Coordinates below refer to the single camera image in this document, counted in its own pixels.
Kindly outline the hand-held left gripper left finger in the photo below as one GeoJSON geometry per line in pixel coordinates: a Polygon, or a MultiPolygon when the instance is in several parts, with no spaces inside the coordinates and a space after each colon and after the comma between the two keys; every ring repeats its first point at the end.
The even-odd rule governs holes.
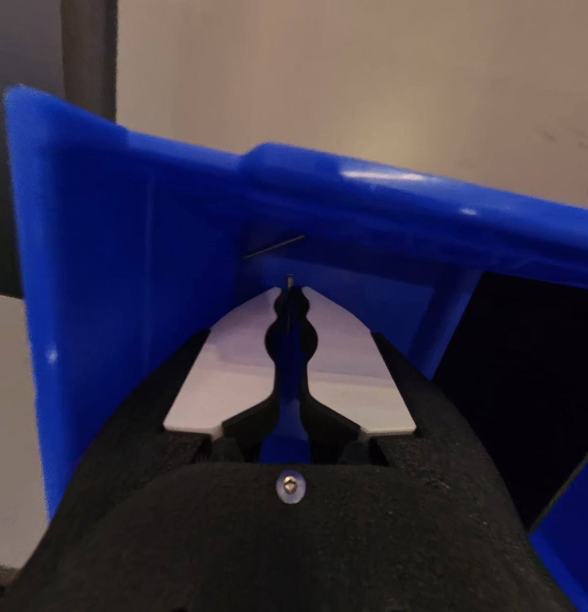
{"type": "Polygon", "coordinates": [[[282,310],[283,291],[273,287],[211,328],[164,419],[165,430],[233,439],[247,461],[259,458],[280,415],[282,310]]]}

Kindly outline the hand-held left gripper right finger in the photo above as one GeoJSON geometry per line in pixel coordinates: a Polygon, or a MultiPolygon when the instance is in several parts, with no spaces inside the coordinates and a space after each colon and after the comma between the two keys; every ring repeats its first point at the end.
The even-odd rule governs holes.
{"type": "Polygon", "coordinates": [[[310,287],[299,289],[299,414],[314,462],[337,462],[352,442],[411,435],[416,424],[370,329],[310,287]]]}

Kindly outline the blue plastic bin with divider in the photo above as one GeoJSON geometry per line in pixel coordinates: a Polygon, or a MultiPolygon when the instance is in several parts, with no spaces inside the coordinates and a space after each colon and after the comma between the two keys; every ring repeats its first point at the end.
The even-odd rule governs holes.
{"type": "Polygon", "coordinates": [[[192,146],[59,98],[26,107],[50,523],[0,611],[588,611],[588,455],[528,531],[434,383],[483,274],[588,289],[588,209],[286,144],[192,146]],[[280,415],[259,458],[165,430],[211,328],[273,287],[280,415]],[[301,287],[370,329],[413,434],[312,460],[301,287]]]}

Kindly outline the black bin divider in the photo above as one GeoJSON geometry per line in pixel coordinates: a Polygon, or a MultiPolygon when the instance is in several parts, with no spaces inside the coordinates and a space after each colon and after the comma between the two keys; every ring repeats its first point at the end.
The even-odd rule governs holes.
{"type": "Polygon", "coordinates": [[[434,383],[531,531],[588,455],[588,289],[483,274],[434,383]]]}

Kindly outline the dark desk pad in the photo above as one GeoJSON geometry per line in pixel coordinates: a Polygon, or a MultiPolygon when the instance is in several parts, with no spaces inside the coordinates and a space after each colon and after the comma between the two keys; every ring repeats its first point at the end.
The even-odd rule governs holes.
{"type": "Polygon", "coordinates": [[[0,1],[0,295],[25,293],[19,175],[42,117],[66,101],[115,121],[118,1],[0,1]]]}

